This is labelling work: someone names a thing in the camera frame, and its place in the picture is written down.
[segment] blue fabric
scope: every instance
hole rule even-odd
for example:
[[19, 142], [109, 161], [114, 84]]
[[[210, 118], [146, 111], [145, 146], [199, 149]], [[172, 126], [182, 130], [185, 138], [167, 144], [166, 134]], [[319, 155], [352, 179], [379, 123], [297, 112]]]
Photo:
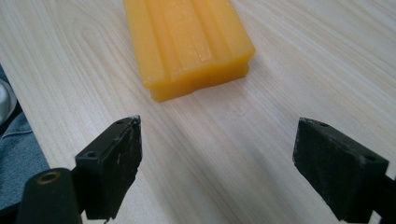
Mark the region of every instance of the blue fabric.
[[[0, 78], [7, 81], [4, 76], [1, 69]], [[18, 203], [26, 181], [49, 169], [26, 117], [16, 112], [0, 134], [0, 210]]]

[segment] wooden table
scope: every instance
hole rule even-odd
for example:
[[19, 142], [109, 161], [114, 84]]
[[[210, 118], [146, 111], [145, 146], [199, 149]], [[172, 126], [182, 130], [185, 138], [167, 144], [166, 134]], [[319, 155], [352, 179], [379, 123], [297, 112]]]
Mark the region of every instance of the wooden table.
[[51, 167], [141, 116], [144, 159], [114, 223], [338, 223], [293, 165], [299, 117], [396, 175], [394, 1], [232, 2], [257, 49], [248, 76], [157, 104], [121, 0], [0, 1], [1, 64]]

